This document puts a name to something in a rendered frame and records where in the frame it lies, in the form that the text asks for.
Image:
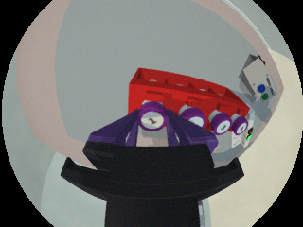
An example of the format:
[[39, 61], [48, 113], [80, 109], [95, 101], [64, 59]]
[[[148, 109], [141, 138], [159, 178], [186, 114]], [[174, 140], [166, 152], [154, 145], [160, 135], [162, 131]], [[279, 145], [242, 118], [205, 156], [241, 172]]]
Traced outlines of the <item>grey flat mat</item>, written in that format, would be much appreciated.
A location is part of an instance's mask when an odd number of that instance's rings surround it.
[[[138, 68], [203, 79], [255, 110], [252, 136], [278, 94], [260, 103], [239, 75], [255, 48], [213, 11], [191, 0], [71, 0], [62, 18], [55, 82], [67, 135], [90, 133], [128, 114]], [[250, 141], [249, 140], [249, 141]]]

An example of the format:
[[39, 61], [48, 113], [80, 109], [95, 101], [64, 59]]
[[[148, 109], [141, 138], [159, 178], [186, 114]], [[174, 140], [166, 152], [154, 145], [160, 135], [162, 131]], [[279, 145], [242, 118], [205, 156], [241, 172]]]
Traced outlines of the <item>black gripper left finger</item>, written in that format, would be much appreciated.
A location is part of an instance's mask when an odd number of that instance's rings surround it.
[[[138, 109], [135, 109], [117, 121], [90, 133], [87, 141], [111, 143], [120, 146], [136, 146], [138, 135], [137, 115]], [[126, 142], [128, 134], [129, 137]]]

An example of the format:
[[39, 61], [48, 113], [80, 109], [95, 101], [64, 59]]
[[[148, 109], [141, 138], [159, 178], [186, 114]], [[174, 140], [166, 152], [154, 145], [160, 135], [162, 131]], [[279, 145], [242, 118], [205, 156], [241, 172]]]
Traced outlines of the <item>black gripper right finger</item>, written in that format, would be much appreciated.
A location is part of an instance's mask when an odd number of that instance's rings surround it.
[[215, 133], [184, 119], [170, 109], [167, 109], [166, 127], [168, 146], [207, 144], [211, 154], [218, 146], [219, 142]]

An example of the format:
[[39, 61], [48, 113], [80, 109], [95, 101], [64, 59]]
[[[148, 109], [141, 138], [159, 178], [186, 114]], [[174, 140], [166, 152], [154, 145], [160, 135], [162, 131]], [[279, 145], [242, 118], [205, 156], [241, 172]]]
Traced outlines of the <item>purple screw cap with white numbered dot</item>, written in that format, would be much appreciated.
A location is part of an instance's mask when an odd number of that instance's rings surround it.
[[211, 122], [210, 127], [216, 135], [226, 133], [232, 126], [232, 119], [227, 113], [216, 114]]

